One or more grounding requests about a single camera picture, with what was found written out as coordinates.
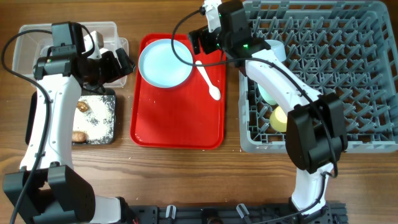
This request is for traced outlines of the yellow cup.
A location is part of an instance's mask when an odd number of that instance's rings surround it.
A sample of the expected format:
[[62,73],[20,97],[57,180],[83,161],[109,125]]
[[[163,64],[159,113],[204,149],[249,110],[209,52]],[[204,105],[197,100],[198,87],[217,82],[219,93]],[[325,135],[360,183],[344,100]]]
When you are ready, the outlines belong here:
[[276,107],[270,116],[271,127],[281,133],[287,130],[287,115],[280,106]]

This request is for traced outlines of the white plastic spoon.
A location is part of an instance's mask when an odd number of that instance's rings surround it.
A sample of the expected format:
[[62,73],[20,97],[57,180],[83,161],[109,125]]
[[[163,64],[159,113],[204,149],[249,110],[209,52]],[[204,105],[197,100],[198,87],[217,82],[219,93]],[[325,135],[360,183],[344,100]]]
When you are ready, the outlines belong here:
[[208,91],[210,96],[216,100],[219,101],[221,99],[221,92],[219,90],[219,88],[217,88],[216,86],[214,86],[204,68],[204,66],[202,65],[202,62],[197,60],[195,62],[196,68],[198,69],[200,75],[202,76],[202,78],[204,79],[204,81],[206,82],[206,84],[208,85]]

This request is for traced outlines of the red serving tray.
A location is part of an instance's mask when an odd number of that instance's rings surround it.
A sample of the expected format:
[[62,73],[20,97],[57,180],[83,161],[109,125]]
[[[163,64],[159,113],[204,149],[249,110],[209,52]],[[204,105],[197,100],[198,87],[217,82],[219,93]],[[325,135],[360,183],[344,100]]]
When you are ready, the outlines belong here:
[[[174,40],[186,45],[193,56],[192,72],[178,86],[158,88],[147,83],[137,69],[131,139],[143,147],[203,150],[218,147],[224,139],[226,81],[226,68],[220,64],[221,51],[195,55],[186,35],[151,33],[141,40],[139,56],[144,47],[159,39],[171,39],[175,56],[189,65],[175,52]],[[210,96],[208,85],[196,68],[197,60],[202,62],[212,84],[219,88],[219,101]]]

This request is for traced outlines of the orange carrot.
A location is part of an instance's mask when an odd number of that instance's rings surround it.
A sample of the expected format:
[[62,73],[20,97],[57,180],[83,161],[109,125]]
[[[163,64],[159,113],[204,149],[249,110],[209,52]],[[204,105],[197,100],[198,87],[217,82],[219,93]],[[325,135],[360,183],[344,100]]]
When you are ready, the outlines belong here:
[[82,131],[74,131],[72,133],[72,142],[84,143],[87,142],[87,134]]

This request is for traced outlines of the small light blue bowl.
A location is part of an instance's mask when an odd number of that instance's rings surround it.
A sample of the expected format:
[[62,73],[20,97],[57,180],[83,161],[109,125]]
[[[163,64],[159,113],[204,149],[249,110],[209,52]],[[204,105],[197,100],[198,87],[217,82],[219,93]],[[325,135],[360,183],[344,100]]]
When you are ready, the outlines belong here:
[[286,52],[283,42],[278,40],[266,40],[266,43],[270,46],[270,49],[266,53],[266,60],[278,62],[284,62],[286,60]]

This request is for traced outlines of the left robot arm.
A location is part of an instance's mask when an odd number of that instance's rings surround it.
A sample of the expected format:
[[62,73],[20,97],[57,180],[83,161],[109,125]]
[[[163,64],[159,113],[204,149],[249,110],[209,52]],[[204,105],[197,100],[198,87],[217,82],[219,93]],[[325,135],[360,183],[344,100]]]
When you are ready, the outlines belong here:
[[136,223],[121,197],[101,197],[73,170],[72,129],[84,83],[112,82],[134,70],[124,49],[54,47],[35,65],[37,104],[27,152],[3,190],[26,223]]

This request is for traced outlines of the brown food scrap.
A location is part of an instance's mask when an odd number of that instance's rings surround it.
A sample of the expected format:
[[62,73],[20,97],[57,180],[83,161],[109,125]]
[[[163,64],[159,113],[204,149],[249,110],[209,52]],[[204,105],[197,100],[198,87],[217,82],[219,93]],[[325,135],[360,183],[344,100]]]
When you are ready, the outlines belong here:
[[77,108],[80,112],[82,112],[82,113],[84,113],[84,112],[86,112],[86,111],[89,110],[89,106],[88,106],[85,102],[83,102],[83,101],[79,101],[79,102],[77,103],[76,108]]

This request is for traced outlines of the grey dishwasher rack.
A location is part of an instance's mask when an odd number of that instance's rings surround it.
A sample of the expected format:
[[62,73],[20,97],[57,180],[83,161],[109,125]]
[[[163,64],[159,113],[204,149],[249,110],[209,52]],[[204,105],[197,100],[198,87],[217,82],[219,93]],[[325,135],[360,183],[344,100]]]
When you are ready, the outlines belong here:
[[380,1],[245,1],[252,32],[281,41],[285,65],[343,102],[350,153],[397,150],[397,45]]

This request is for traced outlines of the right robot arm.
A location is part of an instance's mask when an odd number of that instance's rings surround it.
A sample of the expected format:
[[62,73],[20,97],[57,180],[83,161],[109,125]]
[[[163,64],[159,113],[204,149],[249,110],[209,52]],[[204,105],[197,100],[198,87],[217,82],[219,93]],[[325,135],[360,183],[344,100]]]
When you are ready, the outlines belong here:
[[280,106],[287,117],[286,151],[297,167],[292,206],[302,217],[319,212],[327,181],[338,175],[337,162],[348,147],[341,100],[293,74],[283,64],[284,44],[255,36],[241,1],[204,1],[198,13],[208,24],[189,33],[194,53],[221,50]]

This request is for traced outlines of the large light blue plate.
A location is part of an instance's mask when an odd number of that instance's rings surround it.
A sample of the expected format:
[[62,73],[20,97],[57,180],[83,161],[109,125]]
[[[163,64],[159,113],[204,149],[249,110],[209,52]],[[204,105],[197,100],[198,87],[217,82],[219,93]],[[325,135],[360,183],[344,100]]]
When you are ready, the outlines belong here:
[[177,55],[172,50],[171,39],[159,39],[149,43],[139,56],[139,73],[143,79],[158,88],[172,88],[182,84],[191,74],[193,56],[186,45],[174,40]]

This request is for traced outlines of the green bowl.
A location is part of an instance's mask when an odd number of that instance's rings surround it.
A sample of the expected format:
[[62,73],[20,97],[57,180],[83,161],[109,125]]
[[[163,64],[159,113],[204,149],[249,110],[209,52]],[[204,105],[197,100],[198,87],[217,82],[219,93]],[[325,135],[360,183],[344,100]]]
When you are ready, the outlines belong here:
[[258,88],[258,90],[259,90],[259,92],[260,92],[260,94],[261,94],[261,96],[262,96],[262,99],[263,99],[267,104],[269,104],[269,105],[271,105],[271,106],[274,106],[274,105],[277,104],[276,100],[273,99],[273,97],[271,97],[270,94],[268,94],[268,92],[266,92],[265,89],[264,89],[262,86],[257,85],[257,88]]

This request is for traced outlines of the white napkin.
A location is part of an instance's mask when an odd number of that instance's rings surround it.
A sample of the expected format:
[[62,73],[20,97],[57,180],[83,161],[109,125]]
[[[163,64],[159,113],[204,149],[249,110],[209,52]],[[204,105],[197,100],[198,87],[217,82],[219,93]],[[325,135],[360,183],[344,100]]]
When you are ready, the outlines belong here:
[[93,31],[90,34],[94,40],[94,43],[92,43],[91,37],[88,34],[85,35],[84,36],[85,49],[87,51],[91,50],[93,47],[95,49],[94,52],[88,58],[101,59],[102,54],[108,51],[108,49],[104,47],[103,36],[97,31]]

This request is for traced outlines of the clear plastic waste bin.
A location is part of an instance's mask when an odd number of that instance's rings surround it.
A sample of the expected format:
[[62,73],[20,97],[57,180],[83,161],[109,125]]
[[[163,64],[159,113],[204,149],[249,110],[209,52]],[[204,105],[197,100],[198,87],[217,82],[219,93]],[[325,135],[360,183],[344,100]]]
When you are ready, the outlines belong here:
[[[114,22],[81,22],[83,26],[83,38],[85,35],[94,40],[91,32],[97,31],[103,36],[104,47],[112,52],[118,59],[116,50],[123,48],[129,56],[128,42],[120,38],[118,29]],[[126,83],[126,77],[100,86],[91,87],[79,83],[74,76],[74,60],[77,57],[88,58],[93,52],[94,47],[85,51],[81,55],[72,54],[64,56],[52,55],[52,24],[31,24],[20,28],[21,36],[16,40],[14,55],[12,59],[12,71],[23,75],[39,84],[45,82],[55,83],[59,80],[72,78],[77,85],[87,89],[98,89],[101,87],[122,87]]]

